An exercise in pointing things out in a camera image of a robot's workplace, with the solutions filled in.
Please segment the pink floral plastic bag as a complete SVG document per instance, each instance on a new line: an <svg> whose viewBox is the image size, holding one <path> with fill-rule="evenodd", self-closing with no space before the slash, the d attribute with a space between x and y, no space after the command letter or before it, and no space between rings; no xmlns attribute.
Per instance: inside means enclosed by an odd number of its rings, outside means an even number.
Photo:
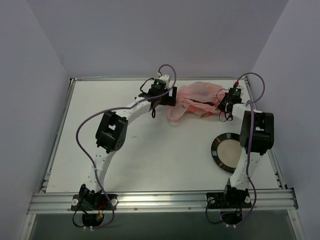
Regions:
<svg viewBox="0 0 320 240"><path fill-rule="evenodd" d="M211 117L219 113L218 105L226 90L213 83L197 81L177 89L176 104L167 110L167 118L178 121L184 114L195 114L200 118Z"/></svg>

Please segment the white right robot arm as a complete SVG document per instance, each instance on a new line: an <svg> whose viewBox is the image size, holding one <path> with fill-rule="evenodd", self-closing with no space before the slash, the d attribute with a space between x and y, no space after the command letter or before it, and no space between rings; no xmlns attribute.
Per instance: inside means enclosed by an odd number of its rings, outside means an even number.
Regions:
<svg viewBox="0 0 320 240"><path fill-rule="evenodd" d="M243 103L241 93L239 87L229 88L218 105L218 109L231 118L242 120L239 134L242 148L240 159L228 180L227 190L222 193L223 203L230 207L238 203L240 194L248 190L257 164L274 145L274 114L256 110L250 100Z"/></svg>

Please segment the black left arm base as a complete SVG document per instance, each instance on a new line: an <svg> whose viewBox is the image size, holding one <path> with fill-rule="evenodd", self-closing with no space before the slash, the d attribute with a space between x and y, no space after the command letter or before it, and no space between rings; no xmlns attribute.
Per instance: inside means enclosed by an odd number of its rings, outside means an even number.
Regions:
<svg viewBox="0 0 320 240"><path fill-rule="evenodd" d="M113 193L104 194L102 190L94 191L85 184L80 186L78 194L72 197L70 210L73 211L72 223L77 228L100 229L110 225L115 219L118 196ZM111 220L103 223L104 211L111 211Z"/></svg>

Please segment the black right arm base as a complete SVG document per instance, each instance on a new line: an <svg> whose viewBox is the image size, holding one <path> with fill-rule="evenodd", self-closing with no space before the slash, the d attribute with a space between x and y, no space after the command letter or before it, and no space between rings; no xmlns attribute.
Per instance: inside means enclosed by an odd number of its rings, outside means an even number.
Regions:
<svg viewBox="0 0 320 240"><path fill-rule="evenodd" d="M251 209L252 202L247 188L238 189L227 183L223 191L206 193L205 217L209 223L225 224L234 228L244 220L243 209ZM211 220L208 210L220 210L220 219Z"/></svg>

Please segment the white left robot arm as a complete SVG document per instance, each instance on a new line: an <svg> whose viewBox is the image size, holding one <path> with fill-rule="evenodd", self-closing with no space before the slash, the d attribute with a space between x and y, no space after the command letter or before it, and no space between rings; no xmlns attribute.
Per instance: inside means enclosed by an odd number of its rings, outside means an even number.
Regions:
<svg viewBox="0 0 320 240"><path fill-rule="evenodd" d="M171 77L161 75L153 80L148 92L142 91L132 103L125 107L115 107L98 112L80 124L76 130L76 143L91 161L87 180L81 186L79 193L87 191L83 197L83 204L90 210L100 206L101 194L104 191L103 183L107 170L115 153L119 151L126 140L128 126L140 116L151 113L156 117L157 106L175 106L177 87L170 85ZM95 133L96 153L92 157L81 145L79 140L80 130L89 120L102 115Z"/></svg>

